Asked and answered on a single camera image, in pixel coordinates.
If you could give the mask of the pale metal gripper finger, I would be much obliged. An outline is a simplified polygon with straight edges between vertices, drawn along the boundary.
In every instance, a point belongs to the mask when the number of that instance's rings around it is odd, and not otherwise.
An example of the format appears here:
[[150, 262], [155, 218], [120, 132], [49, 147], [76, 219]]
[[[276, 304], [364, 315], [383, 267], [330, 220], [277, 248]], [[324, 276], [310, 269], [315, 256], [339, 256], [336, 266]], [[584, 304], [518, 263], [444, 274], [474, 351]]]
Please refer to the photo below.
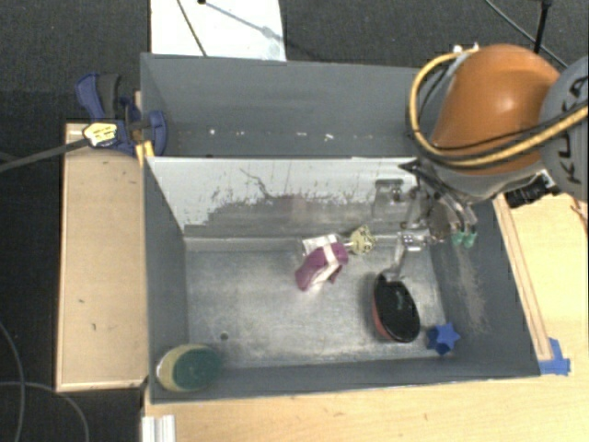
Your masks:
[[410, 213], [415, 191], [404, 180], [380, 179], [375, 182], [374, 218], [401, 220]]
[[419, 252], [422, 250], [422, 242], [411, 234], [399, 234], [396, 245], [393, 249], [392, 259], [389, 267], [384, 271], [384, 277], [387, 281], [397, 281], [400, 278], [400, 272], [403, 262], [410, 252]]

